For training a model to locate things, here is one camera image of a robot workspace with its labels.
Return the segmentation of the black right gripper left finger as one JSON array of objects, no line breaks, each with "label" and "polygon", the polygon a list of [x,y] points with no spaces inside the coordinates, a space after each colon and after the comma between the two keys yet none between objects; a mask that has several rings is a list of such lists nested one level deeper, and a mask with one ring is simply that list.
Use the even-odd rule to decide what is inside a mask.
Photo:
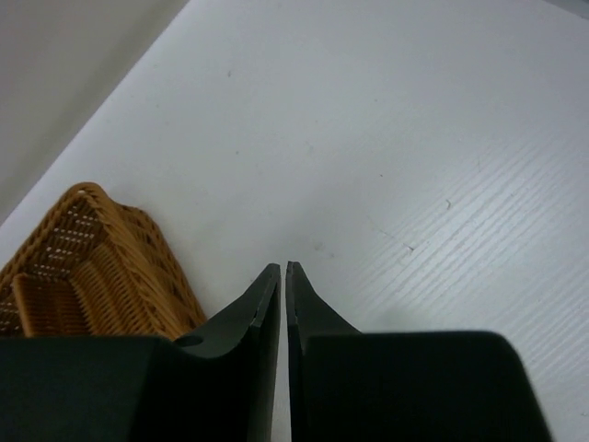
[{"label": "black right gripper left finger", "polygon": [[268,441],[281,271],[176,340],[4,339],[5,441]]}]

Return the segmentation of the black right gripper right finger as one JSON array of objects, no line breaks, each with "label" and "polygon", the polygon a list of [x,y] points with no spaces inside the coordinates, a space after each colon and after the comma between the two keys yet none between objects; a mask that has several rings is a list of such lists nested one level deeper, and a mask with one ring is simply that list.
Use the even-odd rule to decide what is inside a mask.
[{"label": "black right gripper right finger", "polygon": [[295,441],[549,441],[524,365],[490,331],[363,333],[285,276]]}]

